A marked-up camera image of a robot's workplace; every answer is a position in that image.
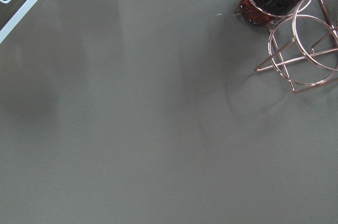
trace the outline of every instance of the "gray table surface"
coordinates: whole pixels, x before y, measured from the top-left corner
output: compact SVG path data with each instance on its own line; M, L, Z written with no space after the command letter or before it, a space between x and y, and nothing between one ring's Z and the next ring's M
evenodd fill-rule
M39 0L0 46L0 223L338 223L338 87L255 74L237 0Z

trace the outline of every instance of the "gray countertop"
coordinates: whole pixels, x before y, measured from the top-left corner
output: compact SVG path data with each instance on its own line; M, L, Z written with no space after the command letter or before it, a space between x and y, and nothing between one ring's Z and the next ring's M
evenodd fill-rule
M338 223L338 87L256 74L237 0L39 0L0 45L1 223Z

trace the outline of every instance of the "wire ring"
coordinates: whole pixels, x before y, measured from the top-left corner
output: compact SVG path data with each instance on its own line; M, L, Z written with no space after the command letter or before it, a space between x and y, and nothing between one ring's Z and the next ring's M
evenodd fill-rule
M300 16L302 16L302 15L299 15L299 12L300 12L299 8L301 7L301 5L303 4L304 1L305 1L305 0L301 0L301 1L297 4L297 6L296 6L296 8L295 8L295 11L294 11L294 15L293 15L293 17L292 17L292 32L293 32L294 38L295 38L295 40L296 40L296 44L297 44L298 48L300 49L300 51L302 52L302 54L303 54L304 56L306 56L306 58L309 59L309 61L315 63L315 64L318 65L319 67L324 68L324 69L326 69L326 70L338 72L337 66L336 66L335 68L328 67L328 66L326 66L326 65L324 65L324 64L319 63L317 60L315 60L315 59L314 59L314 58L313 58L313 57L305 50L304 46L303 46L302 43L301 43L301 40L300 40L300 38L299 38L299 36L298 36L296 23L297 23L297 18L300 17ZM336 34L335 34L335 30L336 30L336 29L332 29L332 27L330 27L327 23L325 23L324 21L322 21L322 20L320 20L320 19L318 19L318 18L316 18L316 17L313 17L313 16L309 16L309 17L311 17L312 19L314 19L314 20L316 20L316 21L322 23L322 24L329 30L329 32L331 33L331 35L334 37L335 42L336 42L336 45L338 46L338 37L337 37Z
M314 20L319 20L319 19L315 18L314 16L310 16L310 15L299 15L298 17L300 17L300 18L312 18L312 19L314 19ZM317 86L317 85L323 84L323 83L329 81L330 79L332 79L332 77L335 75L334 72L331 72L326 78L324 78L324 79L322 79L322 80L320 80L320 81L316 81L316 82L301 82L301 81L296 81L296 80L294 80L294 79L288 77L285 73L283 73L283 72L280 70L280 68L279 68L279 66L277 65L277 63L276 63L276 61L275 61L275 59L274 59L274 56L273 56L273 55L276 53L276 51L275 51L275 52L272 52L273 38L274 38L274 35L275 35L276 31L278 30L278 28L279 28L281 25L283 25L285 22L290 21L290 20L292 20L292 17L288 17L288 18L282 20L281 22L279 22L279 23L275 26L275 28L272 30L272 32L271 32L271 34L270 34L270 36L269 36L269 42L268 42L268 54L269 54L269 57L270 57L270 60L271 60L271 64L272 64L272 66L274 67L274 69L275 69L275 70L276 70L283 78L287 79L289 82L292 82L292 83L295 83L295 84L299 84L299 85L303 85L303 86Z

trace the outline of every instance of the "copper wire bottle holder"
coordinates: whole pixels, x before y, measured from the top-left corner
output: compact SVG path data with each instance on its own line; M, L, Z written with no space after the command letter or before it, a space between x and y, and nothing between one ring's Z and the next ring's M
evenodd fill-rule
M275 69L284 79L287 80L293 93L303 92L338 81L338 19L332 20L332 16L329 13L330 10L324 0L301 0L296 5L293 12L287 15L269 14L262 8L258 7L254 1L249 1L257 10L277 19L277 22L271 22L271 24L268 26L268 58L266 58L259 66L255 68L255 72L265 72ZM324 17L323 19L312 14L302 14L302 12L305 11L315 1L319 3L320 11ZM235 13L239 13L239 6L240 3L237 5ZM326 32L318 40L314 41L314 43L310 45L309 48L304 46L298 33L299 22L303 20L314 21L316 24L324 27ZM292 28L290 38L286 43L279 45L276 33L279 31L281 26L290 23ZM318 48L321 43L327 41L328 39L331 41L330 48L316 51L316 48ZM297 53L298 56L290 59L285 55L287 53L287 49L291 46L296 47L299 54ZM334 66L328 66L318 60L318 58L322 58L325 55L335 55L336 61L334 62ZM290 72L289 66L296 65L299 62L314 64L316 69L324 71L323 74L325 74L325 76L321 75L319 79L315 80L296 80Z

